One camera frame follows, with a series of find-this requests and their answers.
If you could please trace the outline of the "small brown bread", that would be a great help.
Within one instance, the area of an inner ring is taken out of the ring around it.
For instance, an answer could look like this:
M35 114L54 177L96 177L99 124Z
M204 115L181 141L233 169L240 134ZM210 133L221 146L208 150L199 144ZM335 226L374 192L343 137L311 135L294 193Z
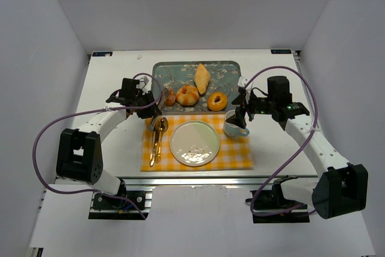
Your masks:
M166 98L165 104L168 107L172 107L176 101L176 95L172 88L168 88L168 97Z

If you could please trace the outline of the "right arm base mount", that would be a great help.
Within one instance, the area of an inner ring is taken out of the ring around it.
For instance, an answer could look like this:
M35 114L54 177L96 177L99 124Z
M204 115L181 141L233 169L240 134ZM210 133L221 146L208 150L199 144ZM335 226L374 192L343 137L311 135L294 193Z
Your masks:
M262 190L253 204L253 209L259 214L268 214L279 210L288 210L299 205L297 201L288 200L283 197L280 184L284 181L296 179L296 177L285 176L273 182L271 188ZM302 205L297 210L258 217L252 215L254 224L280 224L280 223L309 223L310 217L307 211L307 205Z

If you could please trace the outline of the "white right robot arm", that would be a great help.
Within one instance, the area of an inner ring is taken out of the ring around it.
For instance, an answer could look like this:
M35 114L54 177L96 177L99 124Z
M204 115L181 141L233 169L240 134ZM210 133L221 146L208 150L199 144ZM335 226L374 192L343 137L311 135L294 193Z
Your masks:
M276 179L269 191L261 190L250 199L254 214L264 217L273 210L284 214L307 205L329 219L364 210L368 171L361 164L351 164L313 127L307 108L292 100L287 77L269 77L268 91L261 97L245 86L246 81L243 77L238 81L239 95L232 101L236 109L226 123L245 129L254 115L270 115L297 142L318 176L316 182L296 176Z

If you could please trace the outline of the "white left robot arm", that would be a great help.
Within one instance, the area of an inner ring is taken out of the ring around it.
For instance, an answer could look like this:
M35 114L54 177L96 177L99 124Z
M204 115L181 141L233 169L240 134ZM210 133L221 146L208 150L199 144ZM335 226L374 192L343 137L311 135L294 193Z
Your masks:
M110 94L104 108L83 125L61 133L57 176L87 184L95 192L124 196L123 181L103 168L102 143L133 114L140 119L161 114L158 100L146 89L150 78L148 73L123 78L121 88Z

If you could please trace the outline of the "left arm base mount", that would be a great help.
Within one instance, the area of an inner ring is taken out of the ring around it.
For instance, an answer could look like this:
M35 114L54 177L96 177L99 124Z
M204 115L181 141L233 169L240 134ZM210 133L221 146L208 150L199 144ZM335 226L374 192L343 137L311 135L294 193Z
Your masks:
M150 212L152 189L143 186L126 185L121 180L117 196L93 194L88 218L90 220L144 220Z

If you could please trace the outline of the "silver metal tongs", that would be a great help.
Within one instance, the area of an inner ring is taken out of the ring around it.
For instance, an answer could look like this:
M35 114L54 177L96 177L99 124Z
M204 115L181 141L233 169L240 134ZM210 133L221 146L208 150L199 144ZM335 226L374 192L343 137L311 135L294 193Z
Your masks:
M171 94L171 88L166 87L162 90L160 94L160 99L156 104L159 112L156 112L155 115L151 117L149 124L147 125L147 129L150 132L155 131L157 118L162 115L162 108L170 94Z

